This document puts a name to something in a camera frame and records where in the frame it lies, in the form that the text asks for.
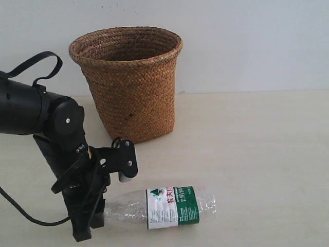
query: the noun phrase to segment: woven basket rim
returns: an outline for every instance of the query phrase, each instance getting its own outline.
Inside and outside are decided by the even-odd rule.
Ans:
[[[101,60],[94,59],[89,57],[84,57],[79,55],[76,52],[77,46],[81,44],[85,39],[89,39],[94,36],[102,35],[104,33],[108,33],[111,31],[117,30],[155,30],[162,33],[166,33],[171,37],[174,37],[177,40],[177,45],[171,49],[169,52],[165,52],[163,54],[145,58],[145,59],[137,59],[137,60],[129,60],[129,61],[118,61],[118,60]],[[134,69],[146,66],[152,66],[157,63],[162,63],[173,58],[176,58],[182,50],[183,42],[179,35],[176,33],[169,31],[167,29],[152,27],[152,26],[135,26],[135,27],[112,27],[107,29],[100,29],[93,32],[89,32],[85,35],[82,35],[76,38],[69,46],[69,55],[80,66],[88,66],[88,67],[97,67],[97,68],[107,68],[107,69]]]

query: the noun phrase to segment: green label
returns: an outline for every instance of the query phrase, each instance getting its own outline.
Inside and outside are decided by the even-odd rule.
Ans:
[[[200,216],[193,187],[173,188],[177,204],[178,225],[198,224]]]

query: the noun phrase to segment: table surface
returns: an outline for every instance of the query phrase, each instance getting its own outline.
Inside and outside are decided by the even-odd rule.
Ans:
[[[109,146],[93,101],[86,138]],[[158,186],[204,185],[217,216],[193,226],[150,230],[108,222],[76,243],[69,222],[43,227],[0,198],[0,246],[327,246],[329,243],[329,91],[177,95],[172,133],[137,144],[139,174],[112,177],[105,198]],[[67,212],[55,178],[31,136],[1,135],[0,186],[34,217]]]

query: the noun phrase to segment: clear plastic bottle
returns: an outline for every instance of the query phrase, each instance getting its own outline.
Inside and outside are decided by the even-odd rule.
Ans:
[[[215,196],[202,186],[132,191],[106,202],[104,211],[107,221],[141,223],[149,229],[201,223],[215,214]]]

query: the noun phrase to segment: black strap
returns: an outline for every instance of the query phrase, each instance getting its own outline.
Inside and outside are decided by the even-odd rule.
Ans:
[[[22,64],[20,64],[16,68],[14,68],[9,73],[5,73],[5,72],[0,71],[0,78],[8,79],[8,78],[16,77],[20,73],[22,73],[23,71],[27,70],[29,67],[35,65],[36,63],[40,62],[41,60],[43,60],[45,58],[48,58],[48,57],[51,57],[51,56],[55,56],[57,58],[57,64],[56,64],[55,68],[52,70],[52,72],[48,76],[39,77],[39,78],[36,78],[33,81],[33,85],[32,86],[36,86],[36,83],[40,79],[50,79],[53,76],[55,76],[60,71],[60,69],[61,69],[61,67],[63,65],[62,59],[59,56],[57,56],[55,53],[53,53],[52,51],[44,51],[42,53],[39,53],[39,54],[35,55],[34,57],[26,60],[25,62],[23,62]]]

